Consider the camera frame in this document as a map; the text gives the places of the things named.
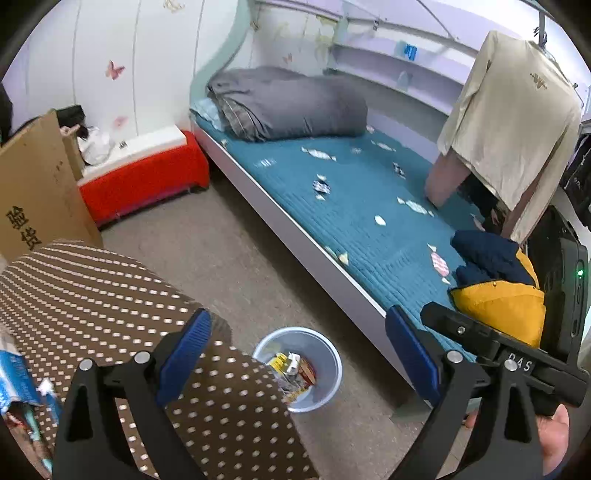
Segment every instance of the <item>cardboard box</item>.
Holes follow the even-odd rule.
[[[74,174],[74,180],[78,181],[82,178],[82,171],[84,170],[84,159],[78,148],[78,139],[76,137],[76,129],[71,129],[67,135],[62,135],[61,140],[64,142],[68,162]]]
[[[102,247],[51,111],[0,149],[0,253],[10,262],[59,238]]]

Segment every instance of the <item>teal bedspread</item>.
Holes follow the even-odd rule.
[[[420,320],[426,303],[453,308],[448,289],[455,280],[448,274],[450,284],[444,283],[433,267],[431,247],[450,272],[463,265],[450,240],[455,230],[475,228],[477,210],[458,195],[435,209],[423,194],[431,167],[425,158],[372,128],[362,137],[250,143],[215,130],[201,117],[197,123],[225,144],[232,157],[385,310],[400,304],[419,328],[426,329]],[[318,158],[324,157],[320,153],[336,160]],[[402,168],[405,178],[396,173],[393,163]],[[330,186],[323,200],[313,189],[318,176]],[[446,349],[459,348],[435,335]]]

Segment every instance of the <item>yellow jacket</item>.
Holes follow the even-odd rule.
[[[454,288],[450,293],[462,313],[538,348],[546,314],[544,292],[530,259],[521,250],[517,251],[517,259],[534,279],[535,287],[492,280]]]

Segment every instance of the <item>wall shelf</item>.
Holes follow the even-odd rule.
[[[411,61],[396,55],[395,52],[398,43],[399,41],[390,40],[389,38],[379,38],[369,34],[351,33],[347,34],[346,38],[339,39],[335,42],[336,45],[341,47],[371,51],[388,57],[391,61],[400,61],[417,65],[461,85],[466,83],[468,75],[470,75],[471,66],[461,64],[424,48],[419,48],[415,60]]]
[[[451,113],[462,91],[462,85],[455,80],[426,70],[414,62],[384,62],[384,55],[373,51],[334,46],[328,68],[403,93],[446,115]],[[407,88],[398,84],[402,72],[411,76]]]

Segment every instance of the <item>trash can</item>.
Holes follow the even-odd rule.
[[[316,372],[316,385],[288,406],[290,412],[305,413],[316,410],[335,396],[343,378],[343,364],[335,346],[328,338],[309,328],[286,327],[263,338],[252,356],[266,364],[278,352],[302,355]]]

